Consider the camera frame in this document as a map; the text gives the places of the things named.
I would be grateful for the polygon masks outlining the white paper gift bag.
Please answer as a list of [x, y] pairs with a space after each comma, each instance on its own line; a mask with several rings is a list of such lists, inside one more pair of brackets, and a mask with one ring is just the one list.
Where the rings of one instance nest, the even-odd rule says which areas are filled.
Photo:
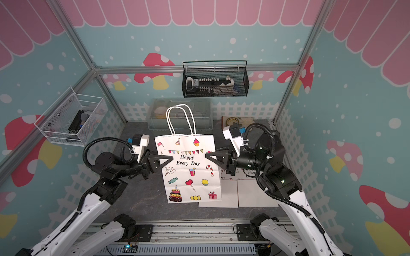
[[255, 178], [255, 171], [237, 169], [237, 189], [238, 202], [241, 208], [270, 208], [278, 207], [276, 200], [266, 195], [258, 186]]

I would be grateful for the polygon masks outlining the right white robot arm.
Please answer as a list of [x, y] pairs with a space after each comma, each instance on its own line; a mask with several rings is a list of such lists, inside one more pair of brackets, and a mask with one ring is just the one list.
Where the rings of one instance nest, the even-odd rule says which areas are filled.
[[299, 234], [296, 238], [268, 215], [260, 214], [250, 222], [256, 238], [272, 242], [288, 256], [344, 254], [318, 221], [296, 174], [284, 164], [286, 149], [278, 131], [253, 123], [241, 133], [234, 124], [223, 129], [223, 136], [230, 145], [206, 153], [206, 159], [230, 175], [237, 168], [255, 171], [258, 187], [278, 202]]

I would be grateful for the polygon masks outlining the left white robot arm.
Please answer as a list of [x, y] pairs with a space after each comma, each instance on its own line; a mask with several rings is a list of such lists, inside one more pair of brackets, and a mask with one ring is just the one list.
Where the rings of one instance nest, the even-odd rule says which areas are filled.
[[[88, 160], [89, 149], [103, 141], [116, 141], [131, 152], [126, 160], [124, 154], [116, 156], [111, 152], [101, 153], [91, 164]], [[99, 175], [98, 182], [87, 189], [79, 200], [73, 213], [69, 215], [46, 238], [31, 249], [20, 249], [19, 256], [93, 256], [103, 247], [126, 239], [131, 241], [137, 234], [136, 222], [126, 214], [121, 214], [103, 229], [79, 242], [84, 231], [111, 207], [127, 187], [124, 177], [132, 179], [138, 175], [148, 179], [151, 173], [161, 170], [173, 161], [172, 156], [158, 155], [147, 149], [148, 135], [136, 135], [129, 141], [114, 137], [95, 139], [84, 147], [84, 164]]]

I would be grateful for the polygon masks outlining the brown packing tape roll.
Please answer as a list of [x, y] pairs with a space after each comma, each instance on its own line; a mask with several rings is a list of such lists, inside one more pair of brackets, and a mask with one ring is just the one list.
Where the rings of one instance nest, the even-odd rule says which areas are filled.
[[241, 120], [239, 117], [227, 117], [224, 123], [226, 127], [234, 125], [234, 124], [241, 125]]

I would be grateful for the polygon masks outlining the clear plastic storage box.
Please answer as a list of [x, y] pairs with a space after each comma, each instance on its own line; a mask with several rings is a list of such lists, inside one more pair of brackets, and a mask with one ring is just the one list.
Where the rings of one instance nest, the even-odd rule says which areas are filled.
[[208, 133], [213, 128], [211, 102], [204, 98], [155, 98], [147, 115], [148, 128], [154, 132], [169, 133], [167, 120], [175, 132], [189, 133], [190, 128], [197, 133]]

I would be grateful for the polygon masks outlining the metal base rail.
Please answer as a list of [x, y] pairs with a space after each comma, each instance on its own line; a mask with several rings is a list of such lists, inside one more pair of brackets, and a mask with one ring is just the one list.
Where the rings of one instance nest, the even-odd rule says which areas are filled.
[[289, 219], [206, 219], [136, 223], [96, 256], [308, 256]]

